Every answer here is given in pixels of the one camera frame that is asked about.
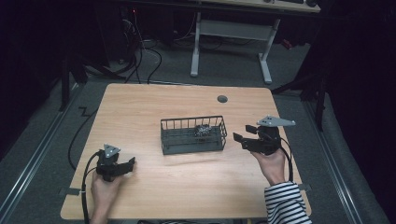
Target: black and white striped fabric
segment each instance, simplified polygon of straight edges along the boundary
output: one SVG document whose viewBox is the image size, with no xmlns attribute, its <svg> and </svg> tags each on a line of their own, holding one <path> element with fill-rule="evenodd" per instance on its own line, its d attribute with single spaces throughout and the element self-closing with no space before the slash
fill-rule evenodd
<svg viewBox="0 0 396 224">
<path fill-rule="evenodd" d="M 266 188 L 265 203 L 268 223 L 312 223 L 306 214 L 306 206 L 297 184 L 280 183 Z"/>
</svg>

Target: person's right hand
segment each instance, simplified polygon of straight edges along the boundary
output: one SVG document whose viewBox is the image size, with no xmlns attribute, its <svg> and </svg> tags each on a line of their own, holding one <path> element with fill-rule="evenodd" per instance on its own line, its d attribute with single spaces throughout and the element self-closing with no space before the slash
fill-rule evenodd
<svg viewBox="0 0 396 224">
<path fill-rule="evenodd" d="M 259 162 L 262 174 L 271 186 L 285 182 L 285 154 L 278 149 L 266 156 L 259 152 L 250 152 Z"/>
</svg>

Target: basket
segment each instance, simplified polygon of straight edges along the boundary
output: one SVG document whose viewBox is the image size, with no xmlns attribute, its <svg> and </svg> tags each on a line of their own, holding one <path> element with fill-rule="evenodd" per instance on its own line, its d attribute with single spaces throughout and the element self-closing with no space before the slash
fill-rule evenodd
<svg viewBox="0 0 396 224">
<path fill-rule="evenodd" d="M 161 119 L 163 155 L 223 150 L 226 136 L 223 116 Z"/>
</svg>

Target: light wood surface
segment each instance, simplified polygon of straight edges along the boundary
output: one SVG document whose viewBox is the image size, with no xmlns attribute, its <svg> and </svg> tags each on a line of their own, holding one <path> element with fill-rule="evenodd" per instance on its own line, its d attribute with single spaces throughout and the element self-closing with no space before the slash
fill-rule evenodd
<svg viewBox="0 0 396 224">
<path fill-rule="evenodd" d="M 267 7 L 271 9 L 280 10 L 290 10 L 290 11 L 300 11 L 300 12 L 320 12 L 320 7 L 309 7 L 305 2 L 303 4 L 283 2 L 275 0 L 273 3 L 266 3 L 263 0 L 201 0 L 202 2 L 219 3 L 219 4 L 229 4 L 238 5 L 244 7 Z"/>
<path fill-rule="evenodd" d="M 227 96 L 228 102 L 218 102 L 219 95 Z M 217 115 L 224 117 L 228 133 L 224 150 L 163 155 L 161 119 Z M 71 188 L 80 188 L 89 157 L 108 143 L 121 148 L 119 163 L 136 157 L 134 172 L 120 187 L 111 218 L 265 217 L 263 191 L 269 184 L 256 159 L 233 140 L 233 133 L 257 138 L 245 131 L 245 125 L 256 125 L 267 115 L 278 117 L 272 94 L 264 88 L 110 84 Z M 298 128 L 298 118 L 283 119 L 296 120 Z M 279 130 L 287 140 L 283 128 Z M 89 175 L 90 213 L 91 181 Z M 301 183 L 295 163 L 294 181 Z M 304 192 L 303 196 L 310 214 Z M 66 196 L 61 216 L 83 219 L 79 196 Z"/>
</svg>

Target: desk leg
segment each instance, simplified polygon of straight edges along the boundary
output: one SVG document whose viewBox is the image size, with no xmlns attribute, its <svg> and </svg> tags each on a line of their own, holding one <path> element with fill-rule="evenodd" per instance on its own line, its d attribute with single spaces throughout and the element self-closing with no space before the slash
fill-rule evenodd
<svg viewBox="0 0 396 224">
<path fill-rule="evenodd" d="M 271 46 L 274 42 L 274 38 L 276 35 L 277 27 L 279 26 L 280 19 L 277 19 L 274 23 L 274 26 L 271 29 L 270 36 L 267 40 L 267 45 L 265 46 L 264 53 L 259 54 L 259 60 L 260 60 L 260 65 L 262 66 L 262 75 L 264 76 L 264 82 L 266 84 L 271 84 L 272 79 L 271 79 L 271 74 L 268 69 L 268 64 L 267 64 L 267 57 L 268 53 L 270 52 Z"/>
<path fill-rule="evenodd" d="M 192 77 L 198 77 L 200 34 L 201 34 L 201 12 L 197 12 L 197 22 L 195 28 L 195 46 L 194 46 L 194 52 L 192 53 L 192 63 L 191 63 Z"/>
</svg>

